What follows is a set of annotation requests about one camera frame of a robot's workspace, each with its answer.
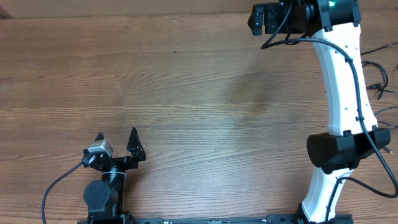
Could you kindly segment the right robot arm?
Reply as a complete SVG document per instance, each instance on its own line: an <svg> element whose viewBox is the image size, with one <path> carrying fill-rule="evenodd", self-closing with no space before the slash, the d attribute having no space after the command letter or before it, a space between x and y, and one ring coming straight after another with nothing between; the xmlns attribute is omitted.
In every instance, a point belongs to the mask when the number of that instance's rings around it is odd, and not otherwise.
<svg viewBox="0 0 398 224"><path fill-rule="evenodd" d="M314 166L308 193L295 215L268 215L267 223L352 223L335 207L360 161L379 154L391 140L371 109L361 61L361 13L356 0L278 1L255 4L248 19L254 35L268 34L264 49L311 42L323 71L328 131L307 139Z"/></svg>

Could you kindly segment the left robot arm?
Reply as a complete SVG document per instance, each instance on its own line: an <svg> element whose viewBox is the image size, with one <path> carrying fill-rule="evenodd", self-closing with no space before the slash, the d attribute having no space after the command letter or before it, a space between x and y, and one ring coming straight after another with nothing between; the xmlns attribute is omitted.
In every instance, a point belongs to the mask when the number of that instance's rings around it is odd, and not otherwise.
<svg viewBox="0 0 398 224"><path fill-rule="evenodd" d="M90 182L83 199L88 207L87 223L135 223L135 218L124 209L126 171L137 169L146 160L146 152L136 128L131 129L126 146L129 156L113 157L113 148L99 133L83 151L81 164L101 172L100 180Z"/></svg>

